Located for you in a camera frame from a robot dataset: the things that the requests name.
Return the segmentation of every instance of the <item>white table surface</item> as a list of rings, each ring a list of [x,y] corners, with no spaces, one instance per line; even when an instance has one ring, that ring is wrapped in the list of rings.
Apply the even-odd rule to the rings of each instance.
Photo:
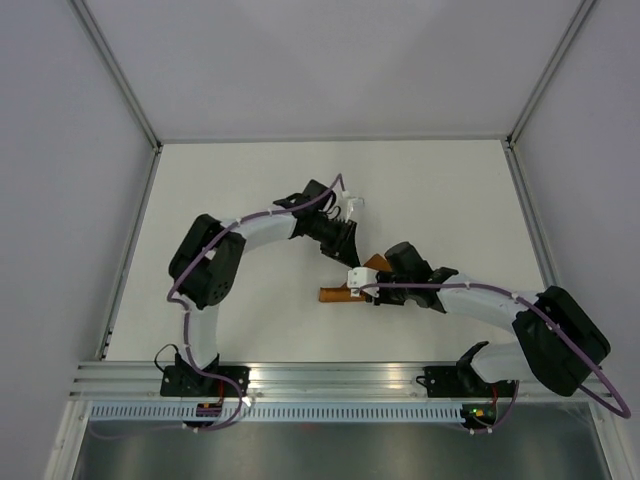
[[[169,261],[194,218],[235,218],[342,172],[365,198],[361,261],[408,240],[432,267],[459,269],[515,290],[542,279],[500,143],[358,141],[166,145],[122,296],[108,360],[151,360],[181,343],[181,312],[166,303]],[[309,238],[278,242],[242,259],[221,304],[225,361],[456,360],[481,340],[511,337],[470,318],[368,304],[321,304],[347,268]],[[168,352],[164,359],[170,358]]]

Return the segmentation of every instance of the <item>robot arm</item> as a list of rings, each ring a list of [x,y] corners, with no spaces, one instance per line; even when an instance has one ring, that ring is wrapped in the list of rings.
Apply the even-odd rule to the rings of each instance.
[[[500,380],[536,378],[558,395],[571,396],[591,373],[523,302],[546,312],[596,365],[611,351],[604,335],[571,295],[559,287],[510,296],[506,290],[475,282],[457,270],[433,270],[408,242],[391,248],[385,257],[392,272],[365,267],[349,272],[347,284],[352,294],[363,291],[374,305],[403,305],[412,299],[422,308],[474,317],[517,338],[517,342],[508,344],[480,342],[462,356],[458,376],[469,389]]]
[[[212,251],[212,256],[203,258],[184,279],[177,291],[186,297],[191,311],[188,338],[199,368],[206,369],[217,361],[218,305],[231,290],[245,253],[272,242],[309,236],[320,243],[324,255],[349,267],[360,265],[355,246],[357,224],[349,219],[360,199],[341,192],[308,208],[282,213],[282,210],[310,202],[326,191],[326,186],[311,180],[301,194],[276,200],[268,209],[272,215],[241,223],[227,233]],[[329,218],[325,209],[333,207],[340,207],[340,214]],[[216,220],[207,214],[197,217],[171,260],[171,277],[177,280],[205,246],[235,221]]]
[[[188,300],[179,303],[192,317],[190,322],[185,320],[185,339],[193,342],[193,362],[190,366],[177,354],[175,365],[179,383],[186,385],[191,396],[209,396],[210,385],[200,388],[203,375],[222,378],[214,375],[219,358],[215,338],[218,305],[233,286],[240,258],[259,246],[297,236],[313,238],[324,255],[351,267],[348,285],[352,294],[364,292],[369,303],[404,305],[414,300],[422,308],[472,316],[513,333],[517,342],[479,342],[457,362],[457,374],[467,392],[500,380],[536,378],[551,391],[570,396],[582,388],[592,371],[603,380],[597,365],[609,354],[609,343],[565,290],[550,287],[543,293],[512,297],[506,290],[478,284],[457,270],[433,270],[408,242],[385,254],[391,272],[360,267],[356,223],[349,216],[361,199],[343,192],[338,200],[333,192],[327,197],[328,192],[327,187],[312,180],[301,194],[275,201],[269,213],[245,217],[242,222],[246,223],[220,221],[206,214],[195,220],[169,266],[176,280],[169,297],[175,291],[186,297]],[[329,218],[327,210],[336,202],[341,203],[340,213]],[[230,231],[226,227],[232,224],[236,226]],[[207,257],[204,251],[211,248],[214,239],[218,243],[213,255]],[[620,410],[621,414],[628,415],[619,395],[616,400],[626,408]]]

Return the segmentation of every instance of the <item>metal profile bar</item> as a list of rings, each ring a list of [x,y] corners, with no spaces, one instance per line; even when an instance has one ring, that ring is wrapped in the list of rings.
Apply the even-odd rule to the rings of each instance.
[[[140,102],[136,98],[131,85],[127,81],[127,78],[120,68],[118,61],[116,60],[113,51],[109,47],[109,44],[96,21],[95,16],[91,12],[91,9],[86,4],[85,0],[68,0],[71,9],[75,13],[78,21],[82,25],[83,29],[87,33],[89,40],[93,44],[94,48],[98,52],[100,59],[106,67],[109,75],[115,82],[118,90],[120,91],[122,98],[129,107],[133,118],[136,120],[145,137],[151,144],[151,148],[158,150],[161,146],[161,142],[158,136],[155,134],[149,119],[147,118]]]
[[[98,359],[104,358],[104,356],[106,355],[106,348],[108,346],[109,337],[111,335],[111,329],[116,320],[118,308],[120,307],[122,293],[124,292],[124,287],[127,282],[127,275],[129,273],[129,268],[131,267],[131,261],[133,260],[135,245],[140,235],[142,220],[144,219],[144,213],[147,209],[147,204],[149,203],[149,197],[151,196],[151,189],[153,187],[153,181],[156,176],[156,171],[158,170],[158,164],[160,162],[161,155],[162,147],[155,150],[153,158],[151,159],[151,162],[149,162],[149,169],[146,175],[147,180],[140,194],[140,198],[136,202],[138,208],[129,229],[125,249],[122,253],[120,261],[118,262],[118,277],[116,278],[116,281],[109,294],[109,300],[107,303],[109,307],[103,321],[104,328],[102,331],[104,333],[102,334],[102,339],[95,354],[95,357]]]
[[[589,404],[593,425],[607,463],[611,478],[614,480],[634,480],[639,477],[631,446],[622,438],[624,428],[611,412],[594,403]]]
[[[516,189],[518,202],[520,202],[522,215],[524,216],[524,221],[527,225],[527,230],[529,231],[529,238],[531,239],[533,252],[536,256],[542,281],[547,287],[550,285],[558,285],[558,274],[551,257],[549,245],[544,235],[542,225],[540,224],[540,217],[535,208],[535,204],[531,196],[524,171],[520,165],[518,156],[516,155],[516,151],[507,140],[502,142],[502,147],[505,152],[509,171],[511,172],[513,185]]]
[[[442,403],[428,398],[415,378],[426,365],[453,365],[453,362],[409,363],[249,363],[247,395],[260,402],[374,402]],[[95,401],[175,401],[160,397],[162,373],[152,362],[84,362],[71,386],[71,400]],[[608,396],[597,381],[585,385]],[[524,403],[584,402],[576,393],[558,397],[537,382],[523,382],[519,401]],[[191,401],[207,400],[190,399]],[[486,398],[450,399],[460,403],[486,402]]]
[[[51,450],[44,478],[73,478],[84,438],[91,402],[68,402]]]
[[[502,140],[504,133],[487,134],[409,134],[409,135],[308,135],[299,137],[233,137],[233,138],[167,138],[164,144],[212,144],[212,143],[304,143],[304,142],[393,142],[422,140]]]
[[[594,11],[598,2],[599,0],[582,0],[580,2],[580,5],[573,14],[573,17],[571,18],[567,29],[564,31],[560,42],[556,46],[553,54],[551,55],[551,58],[544,67],[542,75],[540,75],[540,78],[533,87],[533,90],[529,95],[524,108],[520,112],[520,115],[518,116],[518,119],[516,120],[513,129],[509,134],[510,143],[517,142],[522,135],[522,132],[524,131],[525,126],[531,118],[532,113],[540,103],[540,100],[544,96],[544,93],[551,83],[551,80],[553,80],[556,73],[558,72],[558,69],[562,64],[562,61],[564,60],[567,52],[571,48],[571,45],[573,45],[578,34],[582,31],[582,28],[584,27],[591,13]]]

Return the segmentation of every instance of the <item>gray floor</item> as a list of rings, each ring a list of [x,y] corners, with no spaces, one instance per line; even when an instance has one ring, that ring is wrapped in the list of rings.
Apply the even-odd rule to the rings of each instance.
[[[76,478],[600,479],[610,478],[586,410],[518,406],[490,436],[453,426],[240,423],[220,432],[137,434],[149,423],[94,425]]]

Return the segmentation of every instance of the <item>white wall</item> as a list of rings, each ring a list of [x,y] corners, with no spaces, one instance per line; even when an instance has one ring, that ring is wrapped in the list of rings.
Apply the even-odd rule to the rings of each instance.
[[[184,139],[506,135],[579,0],[89,0]]]
[[[640,2],[600,2],[520,142],[562,282],[640,416]],[[640,451],[640,419],[629,423]]]
[[[150,148],[65,0],[0,14],[0,465],[40,478]]]

